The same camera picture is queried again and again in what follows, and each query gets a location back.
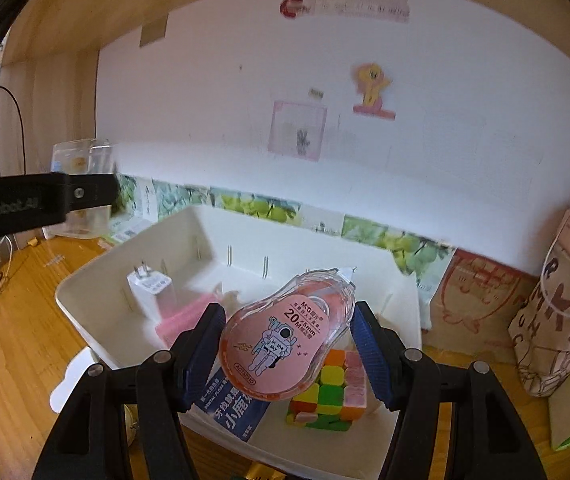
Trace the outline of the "pink comb with cap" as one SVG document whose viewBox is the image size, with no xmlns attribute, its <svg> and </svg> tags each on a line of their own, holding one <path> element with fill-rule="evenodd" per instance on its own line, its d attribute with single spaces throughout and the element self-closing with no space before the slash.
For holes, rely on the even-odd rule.
<svg viewBox="0 0 570 480">
<path fill-rule="evenodd" d="M 163 320 L 156 327 L 157 336 L 167 347 L 171 347 L 179 334 L 192 330 L 197 325 L 209 304 L 218 304 L 221 300 L 222 297 L 214 292 L 201 295 Z"/>
</svg>

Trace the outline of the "colourful rubik's cube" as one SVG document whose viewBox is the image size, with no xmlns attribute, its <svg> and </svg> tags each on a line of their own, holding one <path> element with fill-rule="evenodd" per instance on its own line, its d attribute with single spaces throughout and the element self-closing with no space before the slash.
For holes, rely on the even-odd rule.
<svg viewBox="0 0 570 480">
<path fill-rule="evenodd" d="M 358 352 L 330 350 L 315 382 L 289 401 L 286 423 L 302 428 L 348 431 L 367 410 L 366 382 Z"/>
</svg>

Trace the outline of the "pink correction tape dispenser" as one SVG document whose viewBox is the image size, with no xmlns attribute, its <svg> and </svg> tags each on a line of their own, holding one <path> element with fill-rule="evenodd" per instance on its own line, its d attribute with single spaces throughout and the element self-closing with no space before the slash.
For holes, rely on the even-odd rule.
<svg viewBox="0 0 570 480">
<path fill-rule="evenodd" d="M 348 329 L 355 306 L 353 270 L 312 270 L 247 304 L 226 322 L 222 371 L 253 399 L 288 400 L 309 388 Z"/>
</svg>

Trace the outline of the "white 80W charger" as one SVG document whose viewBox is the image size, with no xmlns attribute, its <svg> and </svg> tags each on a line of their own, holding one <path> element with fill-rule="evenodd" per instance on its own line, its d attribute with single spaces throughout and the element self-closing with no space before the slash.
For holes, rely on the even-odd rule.
<svg viewBox="0 0 570 480">
<path fill-rule="evenodd" d="M 159 324 L 168 318 L 176 306 L 176 296 L 170 276 L 141 262 L 126 277 L 136 304 L 151 321 Z"/>
</svg>

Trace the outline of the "floss pick box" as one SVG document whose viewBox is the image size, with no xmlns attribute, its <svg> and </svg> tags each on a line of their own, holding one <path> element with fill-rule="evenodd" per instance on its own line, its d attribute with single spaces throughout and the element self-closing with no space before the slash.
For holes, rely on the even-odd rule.
<svg viewBox="0 0 570 480">
<path fill-rule="evenodd" d="M 250 439 L 270 406 L 234 387 L 221 367 L 208 380 L 196 405 L 224 430 L 244 442 Z"/>
</svg>

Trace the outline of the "clear acrylic sticker block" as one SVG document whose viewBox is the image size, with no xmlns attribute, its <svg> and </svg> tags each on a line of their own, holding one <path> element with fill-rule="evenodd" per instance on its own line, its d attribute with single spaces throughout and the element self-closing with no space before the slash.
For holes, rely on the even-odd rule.
<svg viewBox="0 0 570 480">
<path fill-rule="evenodd" d="M 107 140 L 82 139 L 54 146 L 50 169 L 71 178 L 71 210 L 64 221 L 43 229 L 46 240 L 54 237 L 90 240 L 108 233 L 110 203 L 104 195 L 106 174 L 114 173 L 114 146 Z"/>
</svg>

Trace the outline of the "green bottle gold cap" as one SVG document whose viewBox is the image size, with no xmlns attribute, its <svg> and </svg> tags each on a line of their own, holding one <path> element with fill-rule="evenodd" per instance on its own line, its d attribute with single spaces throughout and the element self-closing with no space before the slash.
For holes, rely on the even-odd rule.
<svg viewBox="0 0 570 480">
<path fill-rule="evenodd" d="M 253 462 L 245 473 L 247 480 L 285 480 L 287 475 L 271 466 Z"/>
</svg>

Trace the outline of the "green leaf paper strip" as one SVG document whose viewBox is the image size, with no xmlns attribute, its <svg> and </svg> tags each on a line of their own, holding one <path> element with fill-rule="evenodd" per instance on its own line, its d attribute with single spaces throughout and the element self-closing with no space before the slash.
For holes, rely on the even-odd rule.
<svg viewBox="0 0 570 480">
<path fill-rule="evenodd" d="M 193 205 L 238 212 L 385 249 L 403 274 L 416 278 L 419 304 L 423 308 L 434 296 L 454 255 L 453 247 L 428 237 L 294 200 L 126 174 L 119 174 L 118 180 L 120 195 L 111 209 L 111 236 L 124 231 L 125 220 L 138 217 L 156 223 Z"/>
</svg>

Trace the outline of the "white plastic storage bin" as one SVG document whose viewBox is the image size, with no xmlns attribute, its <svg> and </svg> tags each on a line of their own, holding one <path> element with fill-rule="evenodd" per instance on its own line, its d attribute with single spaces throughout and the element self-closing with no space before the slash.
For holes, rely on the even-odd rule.
<svg viewBox="0 0 570 480">
<path fill-rule="evenodd" d="M 287 422 L 291 398 L 312 386 L 332 349 L 349 348 L 361 310 L 370 310 L 410 348 L 422 343 L 414 276 L 390 252 L 225 209 L 190 206 L 68 276 L 58 306 L 111 368 L 134 366 L 163 349 L 157 312 L 133 295 L 133 269 L 166 274 L 183 311 L 222 292 L 210 315 L 214 343 L 197 368 L 266 411 L 249 438 L 235 411 L 191 408 L 181 421 L 230 450 L 309 479 L 375 479 L 396 413 L 373 405 L 349 429 Z"/>
</svg>

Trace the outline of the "round beige lid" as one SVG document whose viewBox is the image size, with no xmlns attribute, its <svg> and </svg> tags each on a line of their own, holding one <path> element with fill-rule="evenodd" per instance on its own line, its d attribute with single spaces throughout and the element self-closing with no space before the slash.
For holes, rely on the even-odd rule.
<svg viewBox="0 0 570 480">
<path fill-rule="evenodd" d="M 128 404 L 125 404 L 125 406 L 123 407 L 123 411 L 124 411 L 126 440 L 128 441 L 128 445 L 131 445 L 136 438 L 137 429 L 138 429 L 138 420 L 136 414 Z"/>
</svg>

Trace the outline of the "white stand piece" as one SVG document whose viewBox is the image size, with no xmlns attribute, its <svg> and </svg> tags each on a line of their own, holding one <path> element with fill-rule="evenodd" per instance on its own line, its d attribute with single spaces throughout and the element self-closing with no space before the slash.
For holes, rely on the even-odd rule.
<svg viewBox="0 0 570 480">
<path fill-rule="evenodd" d="M 64 377 L 61 379 L 61 382 L 50 394 L 50 409 L 54 413 L 59 414 L 61 412 L 85 371 L 98 362 L 99 358 L 90 347 L 83 348 L 73 357 L 64 371 Z"/>
</svg>

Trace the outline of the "lettered canvas bag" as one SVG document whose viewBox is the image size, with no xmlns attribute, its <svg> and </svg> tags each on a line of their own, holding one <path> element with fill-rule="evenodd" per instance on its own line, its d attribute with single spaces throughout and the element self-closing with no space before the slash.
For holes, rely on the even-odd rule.
<svg viewBox="0 0 570 480">
<path fill-rule="evenodd" d="M 539 398 L 550 396 L 570 375 L 570 209 L 508 333 L 524 390 Z"/>
</svg>

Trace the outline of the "pink square wall sticker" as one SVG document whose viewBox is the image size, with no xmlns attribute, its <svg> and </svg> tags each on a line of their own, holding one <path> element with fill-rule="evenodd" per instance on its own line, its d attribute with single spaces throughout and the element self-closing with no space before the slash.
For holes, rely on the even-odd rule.
<svg viewBox="0 0 570 480">
<path fill-rule="evenodd" d="M 321 156 L 327 108 L 275 101 L 268 152 L 318 162 Z"/>
</svg>

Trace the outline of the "yellow pony wall sticker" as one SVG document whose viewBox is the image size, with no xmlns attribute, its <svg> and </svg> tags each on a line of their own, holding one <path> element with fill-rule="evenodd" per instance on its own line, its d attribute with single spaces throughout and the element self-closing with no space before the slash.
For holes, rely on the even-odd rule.
<svg viewBox="0 0 570 480">
<path fill-rule="evenodd" d="M 358 94 L 362 96 L 362 102 L 353 105 L 353 113 L 395 120 L 396 113 L 384 109 L 382 94 L 390 86 L 391 80 L 387 78 L 381 66 L 377 63 L 356 66 L 353 76 Z"/>
</svg>

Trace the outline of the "red wall sticker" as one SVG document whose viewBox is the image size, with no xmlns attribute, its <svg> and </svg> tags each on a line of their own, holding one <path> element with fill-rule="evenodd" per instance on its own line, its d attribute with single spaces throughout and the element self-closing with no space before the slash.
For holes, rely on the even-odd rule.
<svg viewBox="0 0 570 480">
<path fill-rule="evenodd" d="M 294 20 L 303 15 L 310 15 L 313 11 L 312 6 L 306 3 L 306 0 L 283 0 L 279 5 L 279 12 L 284 18 Z"/>
</svg>

